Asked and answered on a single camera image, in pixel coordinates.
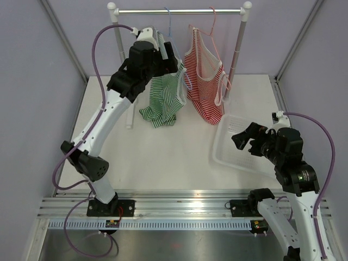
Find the gray floor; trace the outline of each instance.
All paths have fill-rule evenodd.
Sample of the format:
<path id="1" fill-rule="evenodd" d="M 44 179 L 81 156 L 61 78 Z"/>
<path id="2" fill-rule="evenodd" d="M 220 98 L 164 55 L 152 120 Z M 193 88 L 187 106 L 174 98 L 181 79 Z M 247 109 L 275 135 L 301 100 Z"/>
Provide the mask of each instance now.
<path id="1" fill-rule="evenodd" d="M 102 254 L 109 240 L 102 235 L 85 238 L 94 231 L 69 231 L 72 242 L 89 254 Z M 99 260 L 127 261 L 278 261 L 283 260 L 279 243 L 273 235 L 254 238 L 242 231 L 117 231 L 119 246 L 110 256 Z M 40 261 L 90 260 L 70 249 L 62 230 L 49 230 Z"/>

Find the rack vertical pole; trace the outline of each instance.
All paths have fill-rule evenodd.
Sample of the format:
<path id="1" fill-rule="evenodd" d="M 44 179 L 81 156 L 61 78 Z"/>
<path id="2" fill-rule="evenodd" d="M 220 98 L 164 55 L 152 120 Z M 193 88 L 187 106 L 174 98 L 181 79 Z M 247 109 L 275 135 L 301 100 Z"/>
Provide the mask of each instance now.
<path id="1" fill-rule="evenodd" d="M 232 84 L 232 81 L 234 78 L 235 68 L 237 66 L 237 61 L 238 61 L 238 56 L 239 56 L 239 51 L 240 51 L 240 46 L 241 46 L 241 42 L 243 40 L 245 26 L 246 26 L 246 22 L 248 21 L 248 18 L 249 18 L 251 6 L 252 6 L 251 2 L 249 2 L 249 1 L 245 2 L 243 4 L 243 8 L 240 12 L 241 13 L 240 27 L 239 27 L 237 42 L 235 43 L 235 49 L 234 49 L 234 53 L 233 53 L 231 68 L 229 69 L 229 74 L 228 74 L 228 80 L 231 84 Z M 224 104 L 229 103 L 229 92 L 230 91 L 231 91 L 231 89 L 226 90 L 225 95 L 223 96 Z"/>
<path id="2" fill-rule="evenodd" d="M 119 24 L 118 15 L 115 15 L 116 4 L 113 2 L 108 3 L 108 9 L 109 9 L 110 18 L 113 24 Z M 119 52 L 120 52 L 120 59 L 121 59 L 121 62 L 124 62 L 124 60 L 126 59 L 126 55 L 125 55 L 125 50 L 123 49 L 120 29 L 116 27 L 114 28 L 114 31 L 115 31 L 116 41 L 117 41 L 117 47 L 119 48 Z M 127 109 L 127 112 L 126 112 L 126 128 L 127 129 L 133 128 L 134 107 L 136 103 L 137 103 L 137 100 L 135 100 Z"/>

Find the clothing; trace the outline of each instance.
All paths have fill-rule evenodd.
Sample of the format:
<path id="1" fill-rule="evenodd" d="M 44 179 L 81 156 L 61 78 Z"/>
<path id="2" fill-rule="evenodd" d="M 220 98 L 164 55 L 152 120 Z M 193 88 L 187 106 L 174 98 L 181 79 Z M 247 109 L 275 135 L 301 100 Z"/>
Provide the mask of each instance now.
<path id="1" fill-rule="evenodd" d="M 158 35 L 158 43 L 164 39 Z M 181 60 L 178 61 L 176 73 L 153 77 L 150 89 L 150 105 L 139 112 L 144 120 L 151 121 L 154 128 L 162 125 L 173 126 L 176 122 L 176 113 L 186 104 L 182 88 L 183 75 L 186 68 Z"/>
<path id="2" fill-rule="evenodd" d="M 219 123 L 223 115 L 222 79 L 226 73 L 222 62 L 205 47 L 197 28 L 192 29 L 192 45 L 185 54 L 185 67 L 192 82 L 188 99 L 205 121 L 212 125 Z"/>

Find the blue hanger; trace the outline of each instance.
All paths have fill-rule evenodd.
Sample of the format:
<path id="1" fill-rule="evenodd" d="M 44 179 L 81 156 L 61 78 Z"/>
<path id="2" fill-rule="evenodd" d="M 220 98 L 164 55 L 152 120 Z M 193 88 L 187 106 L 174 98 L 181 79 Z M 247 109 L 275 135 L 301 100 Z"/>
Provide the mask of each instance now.
<path id="1" fill-rule="evenodd" d="M 168 35 L 167 35 L 167 34 L 164 34 L 164 33 L 162 33 L 162 32 L 161 32 L 161 34 L 163 34 L 163 35 L 165 35 L 165 36 L 167 36 L 167 37 L 170 38 L 171 43 L 174 45 L 175 51 L 176 51 L 177 55 L 179 56 L 179 59 L 181 60 L 181 57 L 180 57 L 178 48 L 176 47 L 175 42 L 174 42 L 174 40 L 173 40 L 173 38 L 172 38 L 172 15 L 170 14 L 170 11 L 169 11 L 169 9 L 168 9 L 167 7 L 165 7 L 164 9 L 166 9 L 166 10 L 168 11 L 168 13 L 169 13 L 169 29 L 168 29 Z M 183 81 L 184 84 L 185 84 L 185 86 L 186 86 L 186 88 L 189 89 L 189 90 L 192 90 L 192 82 L 191 82 L 191 80 L 190 80 L 190 77 L 188 76 L 188 74 L 187 74 L 186 72 L 185 72 L 184 75 L 185 75 L 185 76 L 187 77 L 187 79 L 189 80 L 189 83 L 190 83 L 190 86 L 191 86 L 191 88 L 189 88 L 189 87 L 187 86 L 186 82 Z"/>

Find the white tray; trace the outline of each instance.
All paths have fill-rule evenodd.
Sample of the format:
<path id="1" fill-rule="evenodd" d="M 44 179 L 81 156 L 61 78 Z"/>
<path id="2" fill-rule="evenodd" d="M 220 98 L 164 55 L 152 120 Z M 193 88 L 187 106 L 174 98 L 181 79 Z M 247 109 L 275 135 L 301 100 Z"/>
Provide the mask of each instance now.
<path id="1" fill-rule="evenodd" d="M 238 150 L 231 139 L 234 134 L 244 131 L 251 122 L 261 124 L 257 120 L 225 114 L 217 128 L 213 145 L 213 159 L 226 166 L 276 178 L 274 165 L 270 161 L 265 157 L 252 156 L 248 152 L 251 147 L 249 143 L 244 150 Z"/>

